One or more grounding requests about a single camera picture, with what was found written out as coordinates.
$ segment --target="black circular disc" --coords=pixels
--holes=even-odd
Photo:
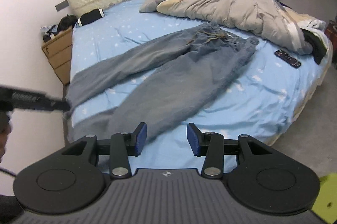
[[[258,155],[228,176],[232,195],[245,206],[273,215],[292,215],[311,208],[320,189],[316,174],[292,160]]]
[[[92,203],[104,190],[102,173],[81,158],[40,161],[21,171],[13,190],[23,207],[44,214],[71,213]]]

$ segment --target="gray floor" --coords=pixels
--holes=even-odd
[[[318,176],[337,172],[337,70],[330,68],[299,118],[273,148]]]

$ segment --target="human hand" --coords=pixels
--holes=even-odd
[[[3,157],[3,155],[5,154],[6,151],[6,142],[8,139],[8,135],[11,132],[11,126],[10,124],[7,124],[7,126],[2,130],[2,132],[0,132],[0,162],[1,162],[1,158]]]

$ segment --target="mattress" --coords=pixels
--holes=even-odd
[[[143,2],[130,0],[117,4],[105,11],[105,17],[74,28],[71,79],[81,70],[141,43],[204,22],[160,13],[139,13]],[[252,36],[236,28],[222,28],[243,38]],[[249,134],[268,144],[284,133],[322,81],[330,65],[331,48],[320,65],[315,64],[311,55],[294,55],[302,63],[299,69],[274,55],[279,48],[260,38],[251,62],[223,94],[174,130],[147,143],[141,156],[129,157],[132,171],[136,168],[197,168],[200,171],[204,157],[193,156],[186,137],[189,122],[196,124],[202,132],[214,131],[230,139]],[[75,109],[72,125],[117,107],[152,72],[107,89],[83,103]],[[69,139],[73,141],[77,137],[70,132]],[[235,157],[225,156],[225,171],[232,170],[235,164]]]

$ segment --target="wooden nightstand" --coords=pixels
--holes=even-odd
[[[42,51],[60,81],[64,85],[68,84],[70,82],[72,27],[60,32],[55,38],[44,43]]]

